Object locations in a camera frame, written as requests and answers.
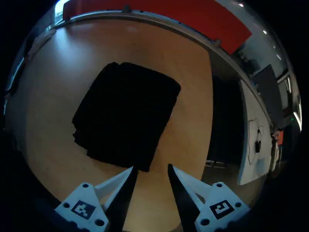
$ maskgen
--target ceiling light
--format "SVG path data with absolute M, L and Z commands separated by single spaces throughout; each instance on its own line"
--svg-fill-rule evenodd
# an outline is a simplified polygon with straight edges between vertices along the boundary
M 298 117 L 298 115 L 297 115 L 296 112 L 294 112 L 294 116 L 295 116 L 295 118 L 296 118 L 296 120 L 297 120 L 297 123 L 298 123 L 298 125 L 299 125 L 300 131 L 302 131 L 302 122 L 301 122 L 301 120 L 300 120 L 300 118 Z
M 290 94 L 292 93 L 292 86 L 291 86 L 291 80 L 289 77 L 287 77 L 287 81 L 288 81 L 288 84 L 289 84 L 289 92 Z

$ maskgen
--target window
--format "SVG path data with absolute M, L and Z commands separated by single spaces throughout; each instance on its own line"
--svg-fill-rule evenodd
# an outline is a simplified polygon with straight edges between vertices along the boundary
M 63 5 L 69 0 L 60 0 L 57 2 L 55 6 L 55 23 L 60 22 L 62 20 L 63 15 Z

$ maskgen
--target red wall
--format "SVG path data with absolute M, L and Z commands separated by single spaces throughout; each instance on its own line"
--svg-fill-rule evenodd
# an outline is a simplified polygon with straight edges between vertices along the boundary
M 70 0 L 63 7 L 63 18 L 96 10 L 121 10 L 130 5 L 180 21 L 211 40 L 220 39 L 229 54 L 239 48 L 251 35 L 239 19 L 214 0 Z

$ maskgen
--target desk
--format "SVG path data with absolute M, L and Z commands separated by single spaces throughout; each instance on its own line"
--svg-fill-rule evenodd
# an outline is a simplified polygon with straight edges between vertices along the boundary
M 271 161 L 272 138 L 269 123 L 260 104 L 242 80 L 240 86 L 243 92 L 245 133 L 238 184 L 243 185 L 268 173 Z M 259 153 L 255 153 L 258 128 L 261 130 L 261 135 L 259 135 L 261 150 Z
M 127 20 L 60 28 L 25 68 L 8 100 L 7 129 L 32 172 L 60 201 L 82 182 L 97 185 L 124 171 L 87 157 L 72 136 L 76 109 L 100 70 L 113 61 L 161 72 L 182 87 L 150 172 L 139 172 L 124 224 L 134 232 L 173 230 L 180 219 L 167 165 L 200 179 L 211 136 L 211 67 L 207 51 L 196 43 Z

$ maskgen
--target black cloth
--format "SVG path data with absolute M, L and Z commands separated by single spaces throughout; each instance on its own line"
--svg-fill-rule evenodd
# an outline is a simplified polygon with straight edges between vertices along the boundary
M 131 63 L 108 64 L 72 120 L 75 142 L 96 160 L 149 171 L 180 85 Z

